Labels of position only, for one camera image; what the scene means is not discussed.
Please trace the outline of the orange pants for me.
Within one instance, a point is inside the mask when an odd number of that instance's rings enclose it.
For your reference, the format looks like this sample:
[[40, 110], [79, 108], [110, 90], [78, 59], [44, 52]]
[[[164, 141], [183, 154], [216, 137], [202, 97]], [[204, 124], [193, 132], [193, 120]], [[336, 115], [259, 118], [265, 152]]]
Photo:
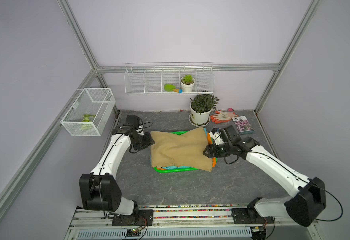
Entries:
[[[205, 131], [205, 134], [207, 136], [207, 140], [208, 140], [209, 145], [213, 145], [214, 143], [213, 143], [209, 133], [206, 131], [205, 128], [204, 128], [204, 131]], [[180, 136], [180, 135], [183, 135], [183, 134], [185, 134], [187, 132], [189, 132], [189, 131], [178, 131], [178, 132], [171, 132], [171, 133]], [[207, 154], [210, 157], [212, 157], [214, 155], [213, 152], [214, 152], [214, 147], [213, 146], [212, 147], [211, 146], [207, 146], [207, 150], [203, 151], [203, 153]], [[217, 164], [217, 158], [213, 157], [212, 158], [212, 167], [214, 168], [216, 166], [216, 164]]]

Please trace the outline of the green plastic basket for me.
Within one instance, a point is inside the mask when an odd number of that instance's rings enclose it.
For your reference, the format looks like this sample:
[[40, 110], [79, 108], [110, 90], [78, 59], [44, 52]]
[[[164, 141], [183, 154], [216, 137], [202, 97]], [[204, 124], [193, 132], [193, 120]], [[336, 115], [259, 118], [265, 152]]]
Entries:
[[158, 173], [176, 173], [176, 172], [185, 172], [185, 171], [194, 171], [198, 170], [197, 168], [192, 168], [192, 167], [165, 167], [165, 168], [157, 168], [154, 167], [154, 170], [157, 171]]

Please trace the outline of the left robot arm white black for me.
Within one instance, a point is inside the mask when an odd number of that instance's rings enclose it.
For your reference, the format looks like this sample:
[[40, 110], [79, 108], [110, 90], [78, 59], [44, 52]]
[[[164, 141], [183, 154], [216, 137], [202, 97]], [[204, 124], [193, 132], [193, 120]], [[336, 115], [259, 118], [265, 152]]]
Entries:
[[135, 115], [127, 116], [122, 126], [112, 130], [109, 145], [98, 164], [79, 179], [83, 209], [138, 218], [138, 204], [122, 196], [116, 174], [126, 152], [135, 154], [153, 144], [142, 120]]

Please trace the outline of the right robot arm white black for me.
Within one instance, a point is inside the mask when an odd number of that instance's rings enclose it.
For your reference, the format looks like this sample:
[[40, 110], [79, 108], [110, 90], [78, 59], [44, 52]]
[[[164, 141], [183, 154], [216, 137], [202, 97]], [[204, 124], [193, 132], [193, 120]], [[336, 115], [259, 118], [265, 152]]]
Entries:
[[209, 158], [227, 158], [231, 155], [243, 159], [270, 176], [288, 194], [285, 198], [255, 198], [247, 206], [250, 222], [268, 217], [291, 218], [303, 227], [309, 227], [326, 208], [325, 184], [290, 168], [269, 153], [251, 137], [242, 138], [233, 126], [214, 128], [210, 132], [212, 143], [203, 154]]

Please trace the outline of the green item in side basket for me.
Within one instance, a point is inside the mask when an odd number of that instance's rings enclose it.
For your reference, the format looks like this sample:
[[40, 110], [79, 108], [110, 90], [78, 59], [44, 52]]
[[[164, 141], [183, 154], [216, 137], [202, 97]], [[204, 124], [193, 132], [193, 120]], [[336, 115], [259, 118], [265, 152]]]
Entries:
[[92, 128], [92, 122], [96, 115], [84, 114], [81, 124], [81, 130], [89, 130]]

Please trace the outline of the flower seed packet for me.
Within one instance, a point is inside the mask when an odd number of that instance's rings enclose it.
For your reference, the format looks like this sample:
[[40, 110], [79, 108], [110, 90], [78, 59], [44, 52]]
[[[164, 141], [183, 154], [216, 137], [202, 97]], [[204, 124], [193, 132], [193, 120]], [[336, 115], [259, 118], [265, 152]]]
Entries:
[[233, 117], [232, 120], [241, 135], [252, 134], [254, 132], [249, 120], [245, 116]]

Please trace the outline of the orange white work gloves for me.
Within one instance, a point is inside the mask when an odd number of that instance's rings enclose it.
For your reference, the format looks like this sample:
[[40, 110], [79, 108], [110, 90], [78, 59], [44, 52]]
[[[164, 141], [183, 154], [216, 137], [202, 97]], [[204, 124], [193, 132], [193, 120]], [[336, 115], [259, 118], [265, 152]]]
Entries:
[[210, 120], [215, 124], [220, 124], [229, 122], [232, 118], [237, 116], [238, 115], [234, 112], [215, 111], [215, 113], [210, 116]]

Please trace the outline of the large potted plant white pot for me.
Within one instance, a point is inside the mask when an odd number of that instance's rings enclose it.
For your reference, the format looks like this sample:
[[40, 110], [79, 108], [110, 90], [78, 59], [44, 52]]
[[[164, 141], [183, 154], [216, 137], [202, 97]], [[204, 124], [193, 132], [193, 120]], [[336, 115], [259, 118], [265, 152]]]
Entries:
[[190, 102], [190, 123], [196, 127], [206, 126], [210, 122], [210, 113], [217, 109], [219, 100], [213, 94], [196, 95]]

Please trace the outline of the green toy shovel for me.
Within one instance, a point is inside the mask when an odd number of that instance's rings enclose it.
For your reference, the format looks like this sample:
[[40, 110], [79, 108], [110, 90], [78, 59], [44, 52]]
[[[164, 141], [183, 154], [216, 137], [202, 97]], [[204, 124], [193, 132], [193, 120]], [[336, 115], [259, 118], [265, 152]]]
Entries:
[[164, 89], [166, 92], [175, 92], [181, 94], [183, 92], [182, 89], [177, 88], [175, 85], [165, 84]]

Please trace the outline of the small potted plant white pot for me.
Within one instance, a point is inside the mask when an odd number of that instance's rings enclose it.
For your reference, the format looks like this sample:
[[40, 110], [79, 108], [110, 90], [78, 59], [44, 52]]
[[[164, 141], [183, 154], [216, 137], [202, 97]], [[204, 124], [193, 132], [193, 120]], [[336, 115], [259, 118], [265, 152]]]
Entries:
[[191, 93], [194, 89], [195, 79], [192, 75], [185, 75], [181, 78], [181, 89], [183, 93]]

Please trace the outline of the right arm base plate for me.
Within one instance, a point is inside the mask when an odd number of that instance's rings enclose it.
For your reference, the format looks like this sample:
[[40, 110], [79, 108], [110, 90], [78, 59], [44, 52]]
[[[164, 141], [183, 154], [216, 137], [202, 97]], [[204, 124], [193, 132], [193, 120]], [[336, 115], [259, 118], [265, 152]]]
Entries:
[[232, 209], [232, 217], [235, 225], [244, 224], [274, 224], [275, 220], [272, 217], [262, 217], [255, 209], [234, 208]]

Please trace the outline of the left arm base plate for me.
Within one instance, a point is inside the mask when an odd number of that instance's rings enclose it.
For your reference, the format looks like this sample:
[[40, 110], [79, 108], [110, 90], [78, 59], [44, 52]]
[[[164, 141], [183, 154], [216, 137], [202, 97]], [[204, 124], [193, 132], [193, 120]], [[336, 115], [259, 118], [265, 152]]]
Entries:
[[113, 217], [113, 227], [127, 227], [127, 226], [151, 226], [154, 220], [153, 210], [138, 210], [134, 211], [132, 215], [117, 215]]

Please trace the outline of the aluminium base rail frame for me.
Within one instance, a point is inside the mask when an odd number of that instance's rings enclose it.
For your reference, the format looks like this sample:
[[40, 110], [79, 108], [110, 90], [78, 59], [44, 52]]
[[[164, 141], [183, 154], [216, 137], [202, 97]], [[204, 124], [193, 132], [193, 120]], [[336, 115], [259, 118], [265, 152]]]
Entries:
[[290, 218], [272, 217], [274, 224], [235, 225], [232, 209], [244, 204], [149, 205], [153, 210], [151, 226], [113, 227], [108, 212], [75, 210], [66, 240], [324, 240], [317, 221], [302, 227]]

